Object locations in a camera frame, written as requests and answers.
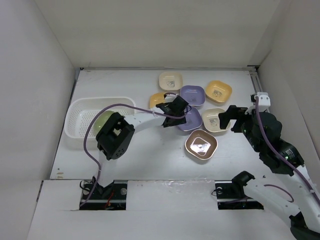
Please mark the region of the purple square plate front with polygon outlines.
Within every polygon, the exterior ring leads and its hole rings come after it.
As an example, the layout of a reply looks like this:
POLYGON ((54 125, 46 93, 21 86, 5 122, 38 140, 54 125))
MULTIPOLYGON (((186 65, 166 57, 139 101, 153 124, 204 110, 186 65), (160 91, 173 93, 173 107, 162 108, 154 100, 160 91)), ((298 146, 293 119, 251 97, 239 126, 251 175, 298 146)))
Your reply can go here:
POLYGON ((185 119, 186 123, 177 126, 178 129, 184 132, 193 131, 203 124, 202 116, 194 106, 190 107, 185 119))

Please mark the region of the purple square plate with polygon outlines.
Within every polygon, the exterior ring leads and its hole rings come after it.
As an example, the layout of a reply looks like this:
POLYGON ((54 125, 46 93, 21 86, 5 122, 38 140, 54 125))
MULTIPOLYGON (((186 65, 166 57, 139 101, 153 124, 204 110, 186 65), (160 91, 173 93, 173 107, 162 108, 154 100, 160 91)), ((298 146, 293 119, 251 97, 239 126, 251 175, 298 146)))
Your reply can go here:
POLYGON ((203 124, 202 116, 194 106, 190 107, 185 119, 186 123, 177 126, 178 129, 184 132, 193 131, 203 124))
POLYGON ((185 85, 180 89, 180 96, 191 106, 202 106, 205 103, 205 90, 198 85, 185 85))

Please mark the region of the purple square plate back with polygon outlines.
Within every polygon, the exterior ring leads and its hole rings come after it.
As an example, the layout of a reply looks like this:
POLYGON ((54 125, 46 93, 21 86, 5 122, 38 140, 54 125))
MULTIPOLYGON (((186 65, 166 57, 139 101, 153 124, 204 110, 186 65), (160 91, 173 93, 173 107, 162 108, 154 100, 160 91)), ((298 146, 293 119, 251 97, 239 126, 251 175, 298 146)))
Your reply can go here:
POLYGON ((205 103, 205 90, 198 85, 185 85, 180 89, 180 96, 191 106, 202 106, 205 103))

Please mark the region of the yellow square plate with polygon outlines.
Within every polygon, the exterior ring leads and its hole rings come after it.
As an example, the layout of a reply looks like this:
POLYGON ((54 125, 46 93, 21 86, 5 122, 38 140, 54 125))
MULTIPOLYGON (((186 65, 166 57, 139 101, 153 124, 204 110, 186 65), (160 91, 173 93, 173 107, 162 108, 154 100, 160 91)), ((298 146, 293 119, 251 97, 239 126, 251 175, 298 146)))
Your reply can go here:
POLYGON ((206 96, 210 100, 220 104, 227 102, 232 92, 233 89, 230 85, 219 80, 209 82, 205 88, 206 96))
POLYGON ((149 98, 149 108, 152 109, 158 104, 168 103, 172 100, 173 95, 166 95, 165 92, 158 92, 149 98))

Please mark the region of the cream square plate front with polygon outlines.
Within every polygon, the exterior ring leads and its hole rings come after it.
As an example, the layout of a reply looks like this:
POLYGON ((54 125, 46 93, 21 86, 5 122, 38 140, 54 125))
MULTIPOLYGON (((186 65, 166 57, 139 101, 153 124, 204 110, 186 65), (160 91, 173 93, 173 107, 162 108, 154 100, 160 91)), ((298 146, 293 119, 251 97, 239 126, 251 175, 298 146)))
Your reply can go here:
POLYGON ((219 114, 224 113, 224 112, 225 112, 225 110, 222 108, 206 109, 201 115, 205 129, 211 133, 224 132, 224 131, 227 131, 228 129, 230 129, 230 127, 231 127, 230 122, 228 123, 226 129, 220 128, 219 114))

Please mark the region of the cream square plate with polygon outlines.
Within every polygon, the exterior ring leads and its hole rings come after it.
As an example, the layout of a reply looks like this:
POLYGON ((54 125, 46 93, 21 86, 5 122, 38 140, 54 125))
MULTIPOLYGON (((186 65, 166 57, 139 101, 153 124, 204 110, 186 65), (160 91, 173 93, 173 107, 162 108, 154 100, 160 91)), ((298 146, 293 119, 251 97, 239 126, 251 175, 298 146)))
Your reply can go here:
POLYGON ((206 109, 201 115, 205 129, 211 133, 224 132, 224 131, 227 131, 228 129, 230 129, 230 127, 231 127, 230 122, 228 123, 226 129, 220 128, 219 114, 224 113, 224 112, 225 112, 225 110, 222 108, 206 109))
POLYGON ((178 91, 183 87, 183 76, 179 72, 162 72, 158 77, 159 87, 165 91, 178 91))

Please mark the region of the cream square plate back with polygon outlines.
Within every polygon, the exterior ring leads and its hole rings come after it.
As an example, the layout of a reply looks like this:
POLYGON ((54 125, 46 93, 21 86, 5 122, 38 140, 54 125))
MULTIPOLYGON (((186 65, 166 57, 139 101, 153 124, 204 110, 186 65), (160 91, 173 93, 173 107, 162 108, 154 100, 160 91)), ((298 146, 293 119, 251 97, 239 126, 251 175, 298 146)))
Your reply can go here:
POLYGON ((165 91, 178 91, 183 87, 183 76, 179 72, 162 72, 158 77, 159 87, 165 91))

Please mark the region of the brown square plate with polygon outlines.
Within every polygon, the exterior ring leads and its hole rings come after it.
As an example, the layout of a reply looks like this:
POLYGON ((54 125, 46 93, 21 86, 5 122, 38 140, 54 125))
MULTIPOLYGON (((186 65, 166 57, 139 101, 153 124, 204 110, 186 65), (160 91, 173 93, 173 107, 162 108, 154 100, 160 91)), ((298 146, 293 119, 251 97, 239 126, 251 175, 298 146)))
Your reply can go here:
POLYGON ((207 161, 218 148, 217 139, 210 133, 202 130, 194 130, 186 139, 185 150, 200 161, 207 161))

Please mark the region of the green square plate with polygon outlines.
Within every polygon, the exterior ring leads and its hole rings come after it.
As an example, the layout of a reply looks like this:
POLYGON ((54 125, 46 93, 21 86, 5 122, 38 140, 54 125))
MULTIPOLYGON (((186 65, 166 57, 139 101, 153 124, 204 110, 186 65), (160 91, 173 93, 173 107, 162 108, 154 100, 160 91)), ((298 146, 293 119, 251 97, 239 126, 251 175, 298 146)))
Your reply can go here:
POLYGON ((104 124, 107 122, 107 120, 110 118, 110 116, 114 112, 111 110, 107 110, 103 112, 94 122, 93 124, 93 131, 95 134, 98 134, 98 132, 101 130, 101 128, 104 126, 104 124))

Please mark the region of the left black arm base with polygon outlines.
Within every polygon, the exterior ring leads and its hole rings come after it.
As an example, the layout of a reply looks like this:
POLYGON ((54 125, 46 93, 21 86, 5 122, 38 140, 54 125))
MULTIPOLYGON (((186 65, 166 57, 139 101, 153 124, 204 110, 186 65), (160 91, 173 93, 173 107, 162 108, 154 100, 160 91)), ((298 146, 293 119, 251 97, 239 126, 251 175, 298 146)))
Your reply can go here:
POLYGON ((84 211, 124 211, 126 210, 128 181, 114 180, 106 187, 97 184, 90 197, 94 183, 82 180, 79 209, 84 211))

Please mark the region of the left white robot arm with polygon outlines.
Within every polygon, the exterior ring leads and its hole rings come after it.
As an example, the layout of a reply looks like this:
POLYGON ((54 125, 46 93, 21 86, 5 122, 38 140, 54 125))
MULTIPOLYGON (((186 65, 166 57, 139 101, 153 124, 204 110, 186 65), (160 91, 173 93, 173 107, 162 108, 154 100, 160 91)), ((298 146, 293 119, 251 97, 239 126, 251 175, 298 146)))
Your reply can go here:
POLYGON ((134 134, 138 132, 185 124, 191 106, 179 95, 166 94, 163 103, 150 109, 137 107, 136 110, 137 113, 126 116, 113 112, 96 134, 99 157, 97 174, 92 179, 92 193, 100 198, 107 198, 112 191, 113 179, 107 177, 106 161, 123 156, 134 134))

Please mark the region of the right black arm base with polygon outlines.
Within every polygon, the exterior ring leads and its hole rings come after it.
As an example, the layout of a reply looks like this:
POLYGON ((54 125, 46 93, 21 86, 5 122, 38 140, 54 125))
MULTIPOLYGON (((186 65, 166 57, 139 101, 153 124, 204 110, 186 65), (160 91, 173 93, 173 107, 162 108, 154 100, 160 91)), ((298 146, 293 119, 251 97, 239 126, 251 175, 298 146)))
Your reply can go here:
POLYGON ((264 210, 261 203, 246 196, 231 180, 215 181, 211 195, 216 197, 219 210, 264 210))

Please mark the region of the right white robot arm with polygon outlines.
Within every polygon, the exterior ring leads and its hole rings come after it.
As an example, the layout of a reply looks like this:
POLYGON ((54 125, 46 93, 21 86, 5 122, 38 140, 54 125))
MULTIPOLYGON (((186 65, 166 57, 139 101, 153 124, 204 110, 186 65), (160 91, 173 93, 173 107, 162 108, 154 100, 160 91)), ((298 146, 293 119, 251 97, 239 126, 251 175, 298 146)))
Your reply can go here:
POLYGON ((242 133, 259 159, 285 185, 293 197, 288 202, 269 190, 249 172, 242 171, 232 178, 231 191, 237 197, 249 197, 277 215, 297 240, 320 238, 320 193, 310 180, 299 151, 281 139, 282 124, 257 104, 250 110, 230 105, 218 115, 224 129, 234 120, 234 133, 242 133))

